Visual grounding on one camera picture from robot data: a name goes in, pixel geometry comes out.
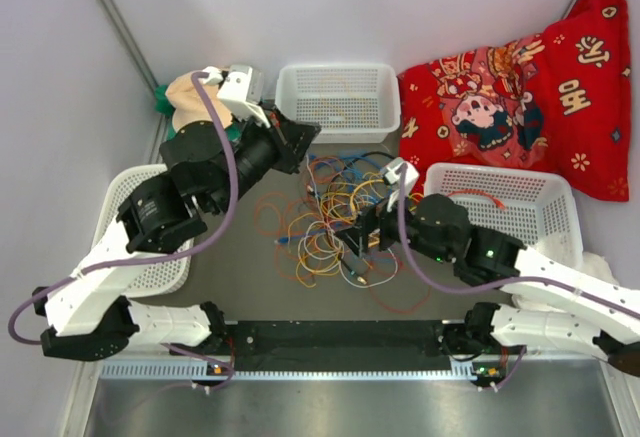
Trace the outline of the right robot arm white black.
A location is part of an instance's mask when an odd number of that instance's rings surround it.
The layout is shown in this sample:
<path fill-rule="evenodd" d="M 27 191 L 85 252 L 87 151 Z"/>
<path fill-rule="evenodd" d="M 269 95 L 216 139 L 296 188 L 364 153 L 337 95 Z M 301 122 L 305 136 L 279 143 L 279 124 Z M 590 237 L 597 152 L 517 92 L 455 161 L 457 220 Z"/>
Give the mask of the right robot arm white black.
<path fill-rule="evenodd" d="M 450 198 L 431 194 L 415 209 L 385 199 L 361 212 L 337 236 L 362 255 L 377 236 L 378 247 L 402 245 L 412 260 L 421 254 L 451 265 L 462 286 L 451 293 L 499 290 L 546 305 L 526 310 L 477 303 L 465 317 L 469 345 L 487 353 L 496 346 L 542 347 L 575 352 L 639 374 L 639 293 L 563 265 L 520 239 L 473 224 Z"/>

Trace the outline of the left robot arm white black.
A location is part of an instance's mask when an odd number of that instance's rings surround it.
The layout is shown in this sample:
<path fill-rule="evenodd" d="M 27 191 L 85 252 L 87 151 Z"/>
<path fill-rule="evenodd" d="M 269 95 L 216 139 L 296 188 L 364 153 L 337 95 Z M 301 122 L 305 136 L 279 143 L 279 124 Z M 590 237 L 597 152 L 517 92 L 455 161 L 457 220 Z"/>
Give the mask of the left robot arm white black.
<path fill-rule="evenodd" d="M 98 361 L 128 347 L 170 344 L 212 355 L 228 339 L 224 315 L 212 302 L 191 307 L 146 306 L 127 298 L 131 284 L 164 256 L 204 234 L 205 214 L 230 217 L 237 201 L 270 170 L 298 172 L 317 123 L 272 110 L 269 125 L 243 125 L 231 145 L 236 167 L 224 154 L 228 138 L 211 121 L 192 123 L 164 142 L 165 171 L 141 182 L 124 199 L 102 238 L 80 265 L 80 276 L 34 309 L 46 317 L 40 336 L 47 357 Z"/>

